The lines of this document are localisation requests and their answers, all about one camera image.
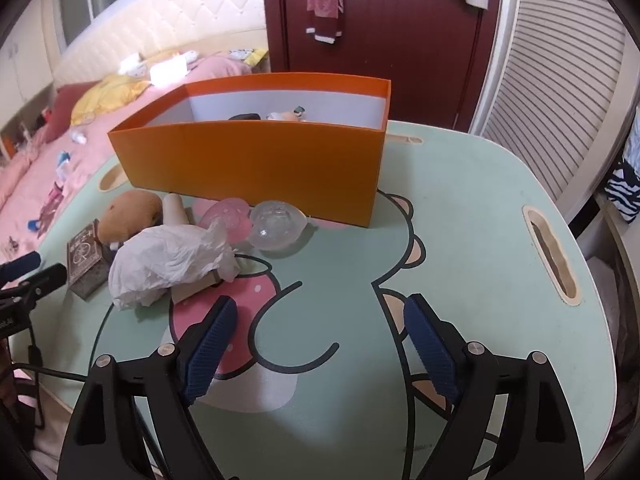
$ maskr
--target striped scarf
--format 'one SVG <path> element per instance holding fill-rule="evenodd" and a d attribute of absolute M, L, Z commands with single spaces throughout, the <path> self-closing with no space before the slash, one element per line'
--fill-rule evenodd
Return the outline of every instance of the striped scarf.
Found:
<path fill-rule="evenodd" d="M 306 0 L 308 27 L 318 41 L 334 43 L 342 35 L 344 0 Z"/>

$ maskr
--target louvered closet door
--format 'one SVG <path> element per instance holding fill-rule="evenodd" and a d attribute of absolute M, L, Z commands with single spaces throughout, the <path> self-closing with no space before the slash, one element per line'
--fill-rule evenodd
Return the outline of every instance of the louvered closet door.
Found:
<path fill-rule="evenodd" d="M 606 0 L 520 0 L 483 134 L 530 167 L 568 222 L 623 140 L 638 57 Z"/>

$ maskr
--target yellow pillow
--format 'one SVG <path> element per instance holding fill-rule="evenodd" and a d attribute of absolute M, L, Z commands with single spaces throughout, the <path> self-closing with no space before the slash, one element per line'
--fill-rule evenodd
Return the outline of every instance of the yellow pillow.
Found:
<path fill-rule="evenodd" d="M 109 74 L 84 94 L 71 112 L 71 124 L 87 123 L 98 115 L 118 110 L 135 101 L 151 84 L 128 75 Z"/>
<path fill-rule="evenodd" d="M 251 54 L 249 54 L 244 62 L 249 65 L 251 68 L 255 67 L 262 61 L 264 56 L 266 56 L 268 50 L 266 48 L 254 48 Z"/>

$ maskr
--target dark red door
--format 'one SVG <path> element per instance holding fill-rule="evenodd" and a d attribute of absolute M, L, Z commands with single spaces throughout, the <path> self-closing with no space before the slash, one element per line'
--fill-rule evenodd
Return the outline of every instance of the dark red door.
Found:
<path fill-rule="evenodd" d="M 392 80 L 390 118 L 445 128 L 466 130 L 470 123 L 460 113 L 473 114 L 475 103 L 465 106 L 467 94 L 477 102 L 470 88 L 473 65 L 484 72 L 495 32 L 495 18 L 489 27 L 488 49 L 478 56 L 482 15 L 464 0 L 344 0 L 344 35 L 335 44 L 316 41 L 306 33 L 306 0 L 280 0 L 282 31 L 274 31 L 273 6 L 265 0 L 271 43 L 280 32 L 283 66 L 277 70 L 295 72 L 337 72 Z M 497 16 L 499 0 L 490 1 L 489 13 Z"/>

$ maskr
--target plush toy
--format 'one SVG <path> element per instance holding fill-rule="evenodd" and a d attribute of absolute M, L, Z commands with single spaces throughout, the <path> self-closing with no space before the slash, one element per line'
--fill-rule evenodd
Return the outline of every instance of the plush toy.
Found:
<path fill-rule="evenodd" d="M 305 109 L 302 106 L 297 107 L 292 112 L 272 112 L 267 115 L 268 121 L 302 121 L 305 115 Z"/>
<path fill-rule="evenodd" d="M 113 199 L 98 224 L 98 239 L 106 246 L 124 243 L 142 229 L 159 223 L 162 200 L 141 189 L 126 191 Z"/>

